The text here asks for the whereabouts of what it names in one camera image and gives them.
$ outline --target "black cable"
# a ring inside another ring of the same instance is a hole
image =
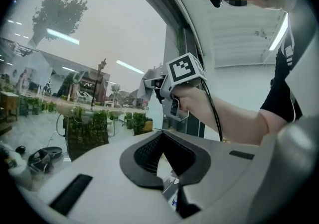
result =
[[[205,82],[203,79],[201,79],[201,85],[202,85],[204,91],[206,92],[206,95],[207,95],[207,97],[208,97],[210,106],[211,106],[211,108],[212,108],[212,110],[213,110],[214,117],[215,117],[215,122],[216,122],[216,126],[217,126],[217,129],[218,129],[219,140],[222,142],[222,141],[223,141],[223,134],[222,134],[222,130],[221,130],[220,120],[219,120],[219,116],[218,116],[217,110],[216,110],[216,108],[215,108],[213,99],[212,99],[212,97],[211,97],[209,88],[208,88],[206,82]]]

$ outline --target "tree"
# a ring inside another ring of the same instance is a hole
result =
[[[88,8],[87,1],[83,0],[43,0],[41,9],[32,17],[33,37],[29,45],[36,48],[45,37],[49,41],[58,37],[49,35],[47,28],[70,35],[79,27],[83,12]]]
[[[111,91],[113,92],[113,102],[115,102],[115,97],[118,96],[120,90],[121,90],[121,87],[118,84],[111,86]]]

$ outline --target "person's arm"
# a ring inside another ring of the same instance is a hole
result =
[[[202,123],[218,131],[208,97],[204,91],[180,86],[176,88],[174,95],[179,98],[184,111],[190,111]],[[274,113],[265,110],[248,111],[217,97],[212,98],[220,119],[223,137],[230,141],[259,145],[266,134],[278,132],[287,123]]]

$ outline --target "black slot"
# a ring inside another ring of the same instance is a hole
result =
[[[50,207],[66,216],[89,185],[92,178],[93,177],[84,174],[78,175],[50,204]]]
[[[237,150],[232,150],[229,155],[233,155],[239,158],[244,158],[244,159],[249,159],[249,160],[253,160],[253,158],[255,157],[254,154],[251,153],[247,153],[247,152],[242,152],[242,151],[237,151]]]

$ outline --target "ceiling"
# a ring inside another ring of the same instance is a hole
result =
[[[209,0],[180,0],[189,14],[204,56],[215,67],[275,64],[277,49],[269,47],[284,20],[281,10],[256,6],[215,8]]]

